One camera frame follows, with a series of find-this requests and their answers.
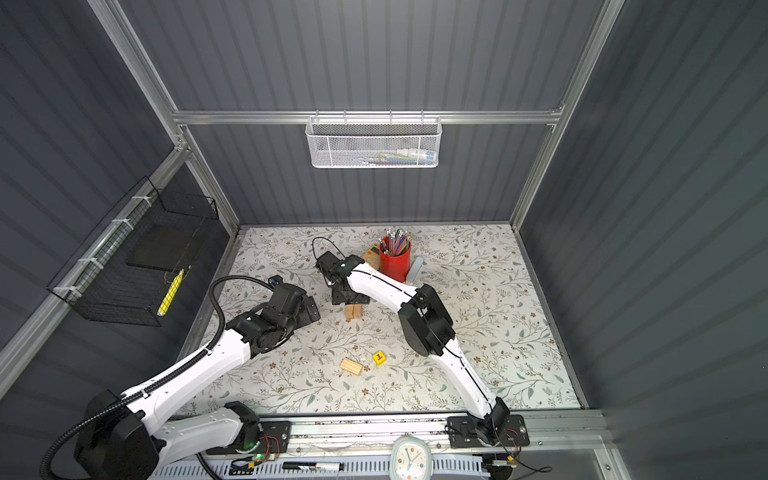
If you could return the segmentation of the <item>ridged wooden block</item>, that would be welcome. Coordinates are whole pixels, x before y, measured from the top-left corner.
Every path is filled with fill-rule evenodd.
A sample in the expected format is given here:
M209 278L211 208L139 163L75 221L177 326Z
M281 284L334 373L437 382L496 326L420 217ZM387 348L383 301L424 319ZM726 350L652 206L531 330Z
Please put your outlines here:
M348 358L344 358L340 363L340 368L347 373L350 373L355 376L359 376L361 372L363 371L363 366L360 363L357 363L353 360L350 360Z

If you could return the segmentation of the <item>yellow letter cube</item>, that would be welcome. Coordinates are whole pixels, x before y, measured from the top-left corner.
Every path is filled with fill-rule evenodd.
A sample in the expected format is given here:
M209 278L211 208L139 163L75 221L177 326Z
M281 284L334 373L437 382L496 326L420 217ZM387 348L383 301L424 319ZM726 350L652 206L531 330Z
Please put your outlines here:
M382 351L378 351L373 355L373 360L377 365L381 366L386 362L387 357Z

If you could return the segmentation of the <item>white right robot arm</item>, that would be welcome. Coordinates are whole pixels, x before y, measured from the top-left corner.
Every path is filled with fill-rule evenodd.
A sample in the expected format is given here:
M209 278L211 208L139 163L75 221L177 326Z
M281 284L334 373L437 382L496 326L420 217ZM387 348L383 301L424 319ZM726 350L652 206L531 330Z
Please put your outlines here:
M433 287L398 282L355 255L340 259L326 251L316 259L316 268L326 285L344 299L367 296L395 312L406 343L417 354L432 358L459 393L476 421L476 438L488 446L500 443L510 409L470 364L456 338L453 320Z

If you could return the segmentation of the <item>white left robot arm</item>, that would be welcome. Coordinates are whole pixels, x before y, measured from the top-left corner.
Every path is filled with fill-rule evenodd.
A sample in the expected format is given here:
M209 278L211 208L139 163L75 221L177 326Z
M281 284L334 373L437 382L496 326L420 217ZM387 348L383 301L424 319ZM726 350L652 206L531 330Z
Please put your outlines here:
M76 433L74 458L92 479L147 479L156 469L209 449L241 455L267 451L259 416L240 401L209 414L176 412L224 374L285 343L320 318L303 288L273 277L271 296L231 320L213 339L154 378L120 395L106 391L89 403Z

